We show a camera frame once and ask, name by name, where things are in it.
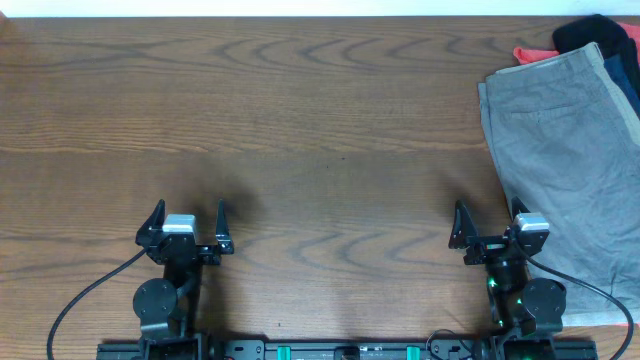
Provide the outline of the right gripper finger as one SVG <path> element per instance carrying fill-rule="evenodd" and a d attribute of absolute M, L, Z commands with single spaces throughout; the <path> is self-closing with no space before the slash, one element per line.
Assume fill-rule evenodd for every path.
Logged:
<path fill-rule="evenodd" d="M 454 221 L 448 247 L 450 249 L 468 248 L 477 237 L 478 231 L 467 206 L 462 200 L 457 200 L 454 207 Z"/>
<path fill-rule="evenodd" d="M 530 210 L 527 208 L 527 206 L 522 202 L 522 200 L 518 196 L 514 196 L 511 199 L 510 210 L 511 210 L 510 214 L 512 218 L 516 218 L 519 214 L 530 212 Z"/>

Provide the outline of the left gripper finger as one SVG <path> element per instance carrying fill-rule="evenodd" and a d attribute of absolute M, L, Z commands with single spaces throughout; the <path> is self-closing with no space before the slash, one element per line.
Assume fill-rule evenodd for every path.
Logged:
<path fill-rule="evenodd" d="M 158 234 L 162 233 L 166 214 L 166 202 L 160 199 L 153 212 L 136 232 L 135 243 L 138 246 L 149 246 Z"/>
<path fill-rule="evenodd" d="M 234 253 L 234 243 L 230 234 L 223 199 L 218 201 L 215 237 L 221 254 Z"/>

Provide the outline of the grey shorts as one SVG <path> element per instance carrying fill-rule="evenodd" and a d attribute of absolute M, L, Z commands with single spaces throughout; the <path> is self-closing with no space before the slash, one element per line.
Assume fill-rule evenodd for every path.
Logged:
<path fill-rule="evenodd" d="M 639 117 L 596 43 L 479 83 L 481 125 L 507 199 L 550 224 L 537 261 L 639 316 Z"/>

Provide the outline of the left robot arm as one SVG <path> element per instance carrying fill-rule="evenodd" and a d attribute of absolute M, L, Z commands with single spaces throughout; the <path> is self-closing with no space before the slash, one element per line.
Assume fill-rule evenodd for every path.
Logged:
<path fill-rule="evenodd" d="M 224 255 L 234 253 L 224 202 L 219 201 L 215 243 L 198 242 L 196 217 L 166 213 L 160 200 L 136 233 L 135 243 L 163 276 L 144 282 L 133 297 L 140 320 L 143 360 L 204 360 L 209 357 L 208 337 L 194 329 L 200 298 L 202 268 L 218 266 Z"/>

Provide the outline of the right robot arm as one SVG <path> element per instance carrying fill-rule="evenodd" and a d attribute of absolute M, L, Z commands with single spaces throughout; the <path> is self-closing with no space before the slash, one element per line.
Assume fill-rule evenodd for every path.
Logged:
<path fill-rule="evenodd" d="M 566 288 L 534 278 L 530 258 L 541 252 L 550 225 L 517 198 L 518 213 L 501 235 L 482 236 L 463 201 L 454 207 L 448 247 L 465 252 L 464 264 L 482 265 L 492 321 L 499 329 L 473 344 L 474 359 L 551 360 L 559 357 L 553 335 L 563 329 Z"/>

